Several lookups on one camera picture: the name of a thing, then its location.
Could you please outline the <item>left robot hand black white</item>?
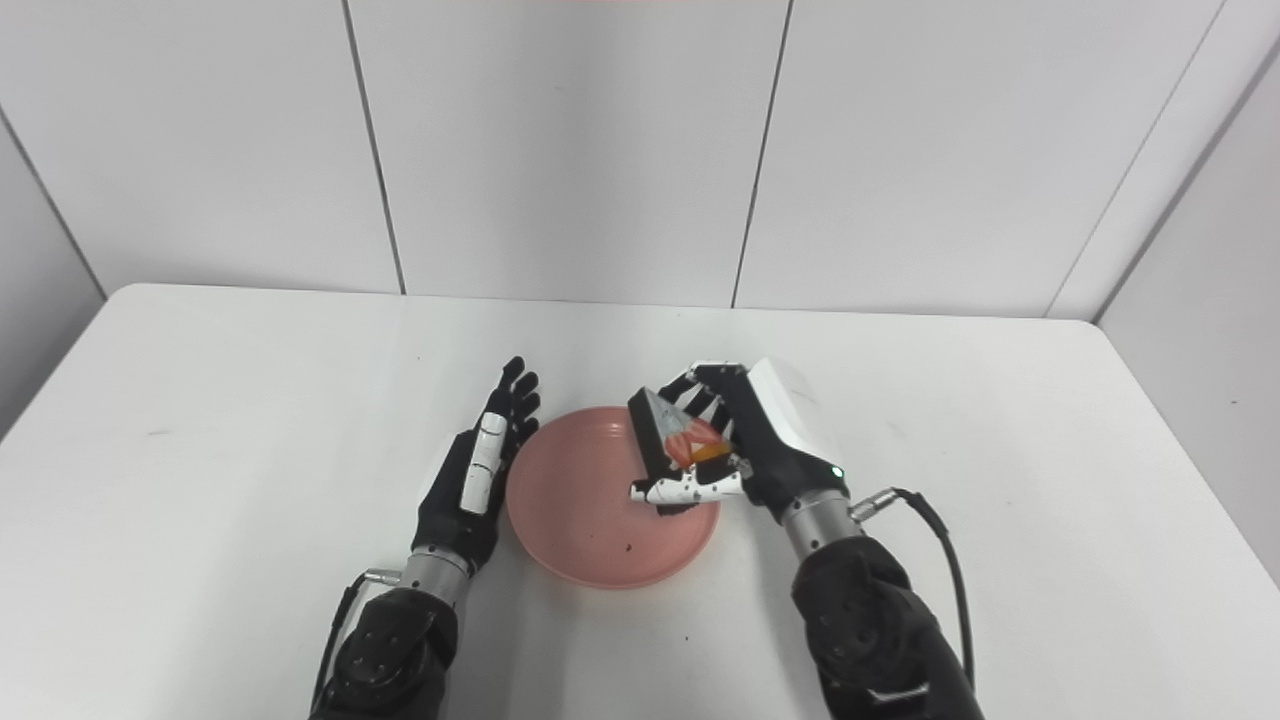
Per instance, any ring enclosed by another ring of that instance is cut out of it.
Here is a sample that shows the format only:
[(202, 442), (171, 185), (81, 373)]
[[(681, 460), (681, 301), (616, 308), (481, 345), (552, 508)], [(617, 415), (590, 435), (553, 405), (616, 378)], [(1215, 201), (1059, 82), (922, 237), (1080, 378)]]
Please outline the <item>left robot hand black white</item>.
[(512, 357), (471, 428), (451, 442), (419, 505), (412, 550), (444, 552), (475, 575), (492, 559), (509, 470), (538, 432), (539, 377)]

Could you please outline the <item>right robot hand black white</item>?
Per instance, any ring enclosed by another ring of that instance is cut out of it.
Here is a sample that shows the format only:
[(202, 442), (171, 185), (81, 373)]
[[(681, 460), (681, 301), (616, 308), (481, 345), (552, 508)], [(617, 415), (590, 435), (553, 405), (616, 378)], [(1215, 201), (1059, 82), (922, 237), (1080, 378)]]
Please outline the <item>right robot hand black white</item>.
[(815, 400), (772, 360), (696, 363), (627, 411), (646, 473), (628, 497), (662, 516), (742, 496), (782, 521), (810, 496), (850, 497)]

